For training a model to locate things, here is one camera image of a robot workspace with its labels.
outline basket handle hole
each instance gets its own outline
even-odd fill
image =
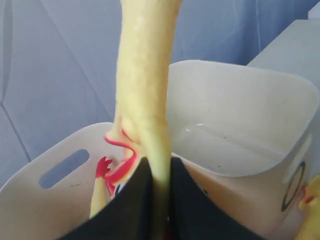
[[[55,165],[39,179],[39,185],[43,189],[50,189],[59,183],[74,170],[89,160],[90,154],[87,150],[80,149]]]

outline rubber chicken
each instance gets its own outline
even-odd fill
[[[320,175],[303,187],[303,193],[298,206],[305,211],[305,219],[295,240],[320,240]]]
[[[90,215],[89,218],[95,216],[100,212],[108,203],[106,192],[106,173],[110,172],[109,165],[113,162],[112,159],[103,157],[99,160],[96,172],[93,193],[91,198]]]

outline black circle marking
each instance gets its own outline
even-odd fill
[[[294,193],[292,195],[292,197],[290,198],[289,201],[287,201],[287,196],[288,196],[288,192],[291,188],[291,185],[292,185],[292,182],[297,174],[297,172],[301,169],[301,174],[300,174],[300,178],[299,178],[299,182],[298,182],[298,185],[296,186],[295,190],[294,190]],[[302,179],[304,177],[304,174],[305,174],[305,169],[306,169],[306,163],[305,161],[301,162],[300,165],[297,167],[297,169],[295,170],[291,180],[290,180],[290,183],[288,185],[288,188],[286,189],[286,192],[285,192],[285,195],[284,195],[284,198],[283,198],[283,201],[282,201],[282,206],[281,206],[281,212],[284,212],[285,210],[287,210],[287,208],[289,207],[289,205],[291,204],[291,202],[293,201],[293,199],[295,198],[297,192],[298,192],[298,189],[301,185],[301,182],[302,182]]]

